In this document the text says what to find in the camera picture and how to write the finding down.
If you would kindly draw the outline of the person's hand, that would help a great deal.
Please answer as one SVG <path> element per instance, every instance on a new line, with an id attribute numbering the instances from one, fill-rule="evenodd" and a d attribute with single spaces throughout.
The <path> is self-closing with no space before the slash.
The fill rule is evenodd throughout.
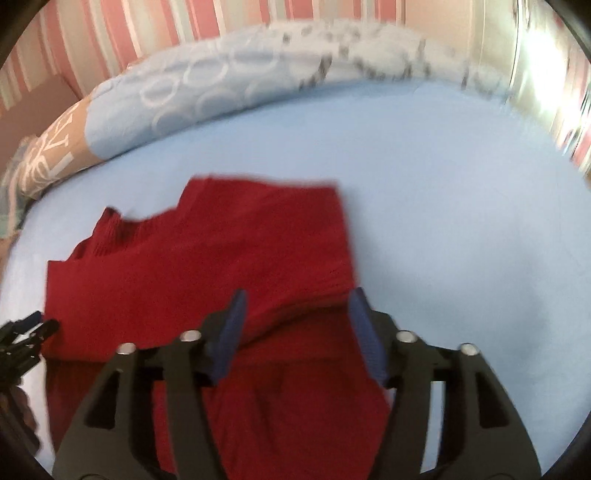
<path id="1" fill-rule="evenodd" d="M 1 391 L 1 410 L 9 418 L 9 424 L 24 444 L 27 452 L 36 456 L 40 450 L 37 436 L 38 424 L 31 409 L 29 397 L 19 386 Z"/>

